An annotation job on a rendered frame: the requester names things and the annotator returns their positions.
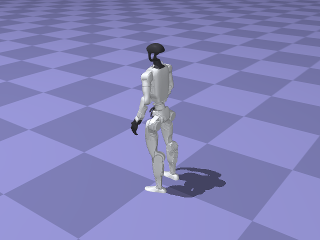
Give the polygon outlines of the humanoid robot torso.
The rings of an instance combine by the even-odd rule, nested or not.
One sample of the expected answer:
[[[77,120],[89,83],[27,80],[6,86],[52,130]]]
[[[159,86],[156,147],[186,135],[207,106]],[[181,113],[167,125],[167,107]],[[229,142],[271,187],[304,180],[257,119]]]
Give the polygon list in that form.
[[[161,61],[165,67],[153,68],[155,65],[150,66],[147,71],[152,71],[153,79],[150,84],[150,98],[154,102],[155,110],[152,111],[152,115],[158,116],[161,119],[161,124],[165,123],[170,117],[170,109],[165,106],[164,101],[168,97],[169,92],[169,68]]]

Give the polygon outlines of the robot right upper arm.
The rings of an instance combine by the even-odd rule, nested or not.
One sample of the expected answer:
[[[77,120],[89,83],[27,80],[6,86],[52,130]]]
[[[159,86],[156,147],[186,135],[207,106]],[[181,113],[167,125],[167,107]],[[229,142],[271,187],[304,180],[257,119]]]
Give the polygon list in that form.
[[[168,66],[168,69],[169,69],[169,91],[171,91],[174,87],[174,81],[172,76],[172,65],[170,64],[166,64],[166,65]]]

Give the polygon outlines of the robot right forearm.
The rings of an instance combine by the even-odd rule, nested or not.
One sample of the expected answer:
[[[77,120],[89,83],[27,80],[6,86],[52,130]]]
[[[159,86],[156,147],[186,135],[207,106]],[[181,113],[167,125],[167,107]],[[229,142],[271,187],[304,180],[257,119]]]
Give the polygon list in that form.
[[[171,94],[171,90],[168,91],[168,95],[167,95],[167,98],[169,97],[169,95]],[[167,99],[163,100],[162,102],[165,104],[165,102],[167,101]]]

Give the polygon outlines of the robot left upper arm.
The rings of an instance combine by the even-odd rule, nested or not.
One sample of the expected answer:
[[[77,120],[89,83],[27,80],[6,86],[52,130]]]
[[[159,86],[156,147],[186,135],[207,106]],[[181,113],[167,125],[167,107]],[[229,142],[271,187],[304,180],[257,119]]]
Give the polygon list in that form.
[[[148,70],[141,75],[142,93],[144,97],[144,105],[149,105],[152,102],[150,98],[151,81],[153,80],[153,71]]]

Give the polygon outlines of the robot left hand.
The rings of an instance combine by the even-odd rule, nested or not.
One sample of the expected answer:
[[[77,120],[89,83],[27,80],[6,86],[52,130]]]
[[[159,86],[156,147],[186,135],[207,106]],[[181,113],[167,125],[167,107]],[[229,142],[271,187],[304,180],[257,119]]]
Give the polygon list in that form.
[[[141,122],[142,122],[142,120],[139,120],[138,122],[136,122],[136,120],[134,119],[134,121],[131,123],[131,124],[132,124],[132,125],[131,125],[131,130],[132,130],[132,132],[133,132],[135,135],[138,135],[138,134],[136,133],[136,131],[137,131],[137,129],[138,129],[138,125],[140,125]]]

